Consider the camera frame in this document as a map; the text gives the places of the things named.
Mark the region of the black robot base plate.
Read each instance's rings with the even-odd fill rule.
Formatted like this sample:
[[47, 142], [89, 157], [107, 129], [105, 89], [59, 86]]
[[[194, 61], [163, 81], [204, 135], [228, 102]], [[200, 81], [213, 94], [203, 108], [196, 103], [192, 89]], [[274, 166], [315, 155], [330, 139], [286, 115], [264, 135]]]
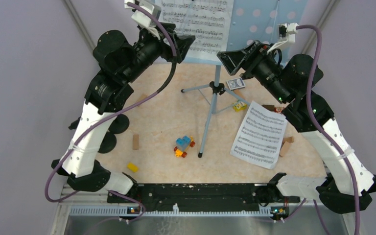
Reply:
[[300, 203], [297, 196], [284, 197], [266, 184], [139, 184], [127, 197], [142, 203], [147, 212], [229, 215], [242, 212], [288, 216], [289, 203]]

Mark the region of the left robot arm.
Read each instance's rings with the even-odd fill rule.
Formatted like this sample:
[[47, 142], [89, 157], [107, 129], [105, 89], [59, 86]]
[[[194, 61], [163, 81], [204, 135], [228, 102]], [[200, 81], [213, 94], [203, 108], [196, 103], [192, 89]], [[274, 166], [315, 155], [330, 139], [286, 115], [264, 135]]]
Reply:
[[100, 70], [85, 93], [82, 114], [67, 158], [54, 160], [51, 164], [58, 174], [67, 176], [72, 189], [113, 190], [125, 202], [132, 202], [137, 197], [135, 180], [127, 174], [105, 169], [96, 160], [96, 155], [103, 139], [110, 133], [114, 114], [123, 109], [133, 93], [130, 84], [158, 58], [174, 64], [182, 62], [195, 41], [193, 35], [179, 35], [175, 24], [164, 23], [164, 28], [169, 40], [163, 33], [156, 37], [146, 29], [140, 29], [139, 39], [134, 44], [130, 44], [119, 30], [107, 31], [99, 37], [93, 56]]

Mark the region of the blue music stand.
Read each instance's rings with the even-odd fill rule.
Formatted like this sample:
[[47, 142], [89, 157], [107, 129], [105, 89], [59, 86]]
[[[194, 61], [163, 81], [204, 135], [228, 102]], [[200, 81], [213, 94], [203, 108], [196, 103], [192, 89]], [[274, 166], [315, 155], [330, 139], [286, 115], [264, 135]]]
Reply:
[[[234, 0], [226, 50], [240, 49], [260, 37], [263, 38], [264, 44], [276, 43], [279, 39], [278, 25], [297, 23], [295, 20], [301, 16], [305, 5], [305, 2], [298, 0]], [[210, 87], [213, 92], [211, 100], [208, 101], [210, 108], [198, 152], [198, 157], [201, 158], [204, 153], [211, 117], [220, 112], [216, 107], [217, 97], [221, 94], [229, 93], [237, 101], [242, 101], [248, 106], [250, 103], [220, 82], [222, 70], [220, 60], [218, 63], [208, 63], [204, 60], [191, 60], [186, 57], [186, 61], [188, 63], [215, 65], [215, 77], [209, 84], [181, 90], [182, 93], [189, 91], [201, 92], [202, 89]]]

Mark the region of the sheet music page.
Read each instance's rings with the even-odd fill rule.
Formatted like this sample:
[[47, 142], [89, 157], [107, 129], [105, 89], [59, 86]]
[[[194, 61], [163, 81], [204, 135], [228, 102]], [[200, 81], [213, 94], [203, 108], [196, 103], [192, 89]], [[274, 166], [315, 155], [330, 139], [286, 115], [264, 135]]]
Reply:
[[288, 121], [252, 101], [234, 138], [230, 154], [247, 163], [274, 169]]
[[176, 24], [178, 35], [195, 36], [187, 57], [218, 63], [225, 51], [234, 7], [233, 0], [156, 0], [162, 9], [160, 21]]

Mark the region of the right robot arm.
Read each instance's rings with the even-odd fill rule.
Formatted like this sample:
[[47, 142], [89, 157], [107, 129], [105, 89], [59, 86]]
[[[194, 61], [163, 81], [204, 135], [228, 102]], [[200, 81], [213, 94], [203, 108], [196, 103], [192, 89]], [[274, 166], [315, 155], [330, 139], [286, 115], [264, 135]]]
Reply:
[[294, 55], [287, 65], [275, 60], [271, 45], [254, 41], [234, 51], [221, 51], [218, 59], [229, 74], [243, 69], [243, 79], [255, 78], [285, 108], [282, 114], [319, 153], [328, 169], [325, 177], [276, 174], [268, 183], [268, 197], [280, 202], [285, 197], [317, 200], [338, 214], [365, 210], [376, 192], [376, 174], [369, 172], [342, 136], [334, 113], [325, 99], [307, 92], [314, 60], [307, 54]]

